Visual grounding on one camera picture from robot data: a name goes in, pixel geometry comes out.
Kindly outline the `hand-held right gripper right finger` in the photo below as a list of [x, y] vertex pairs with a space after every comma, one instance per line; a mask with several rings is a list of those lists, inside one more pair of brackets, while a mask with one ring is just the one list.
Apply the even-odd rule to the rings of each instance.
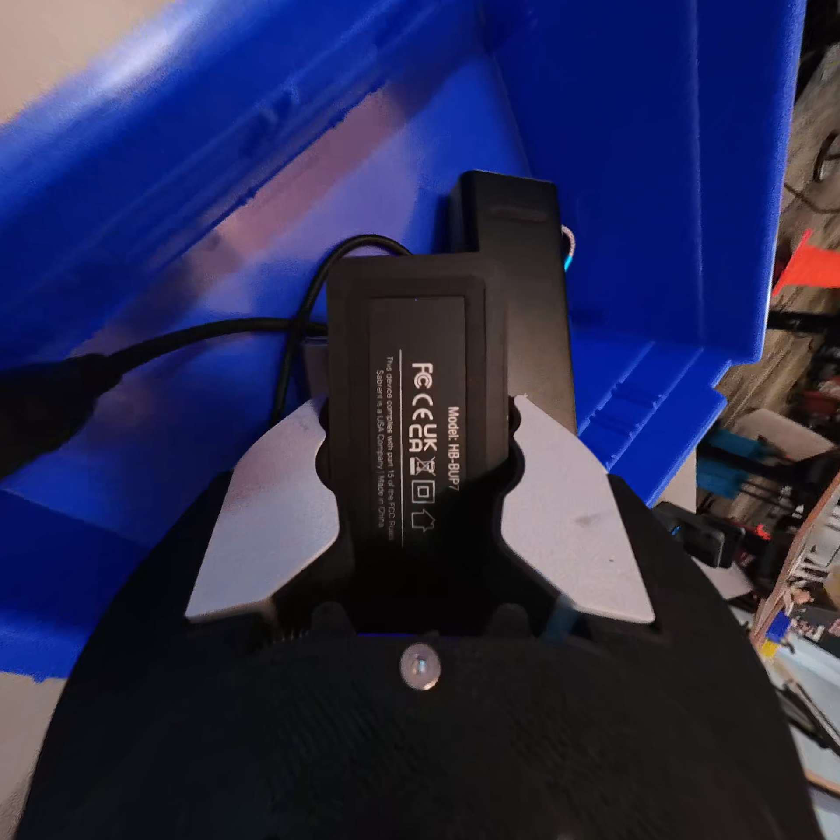
[[655, 606], [611, 478], [568, 428], [526, 395], [511, 399], [500, 546], [511, 599], [536, 637], [558, 643], [581, 619], [655, 631]]

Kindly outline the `blue plastic bin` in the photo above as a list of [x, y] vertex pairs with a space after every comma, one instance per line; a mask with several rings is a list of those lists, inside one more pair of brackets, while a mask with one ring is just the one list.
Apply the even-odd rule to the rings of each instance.
[[523, 250], [550, 182], [577, 422], [653, 502], [763, 342], [803, 2], [175, 2], [2, 120], [2, 368], [292, 319], [355, 235]]

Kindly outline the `black labelled USB hub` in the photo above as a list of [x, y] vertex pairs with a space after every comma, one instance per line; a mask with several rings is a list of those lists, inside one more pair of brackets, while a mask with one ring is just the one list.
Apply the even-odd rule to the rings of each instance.
[[477, 255], [342, 259], [327, 281], [329, 479], [360, 634], [461, 634], [490, 595], [509, 455], [501, 273]]

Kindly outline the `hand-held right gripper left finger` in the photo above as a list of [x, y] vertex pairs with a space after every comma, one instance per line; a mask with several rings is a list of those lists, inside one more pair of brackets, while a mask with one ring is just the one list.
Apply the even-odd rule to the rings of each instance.
[[326, 403], [305, 402], [237, 463], [185, 608], [190, 623], [254, 613], [308, 624], [350, 582], [347, 518], [319, 472]]

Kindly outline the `black silver-edged USB hub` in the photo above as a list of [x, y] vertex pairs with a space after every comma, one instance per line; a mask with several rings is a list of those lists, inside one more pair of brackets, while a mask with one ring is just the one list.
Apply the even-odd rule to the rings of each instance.
[[556, 186], [467, 171], [448, 213], [451, 249], [494, 260], [506, 281], [509, 393], [578, 435], [564, 267], [570, 247]]

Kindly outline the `orange traffic cone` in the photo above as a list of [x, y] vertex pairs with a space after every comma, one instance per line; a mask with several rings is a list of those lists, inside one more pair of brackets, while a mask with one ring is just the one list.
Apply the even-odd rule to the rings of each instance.
[[771, 297], [788, 287], [839, 289], [839, 253], [812, 244], [813, 230], [806, 229], [791, 258], [774, 282]]

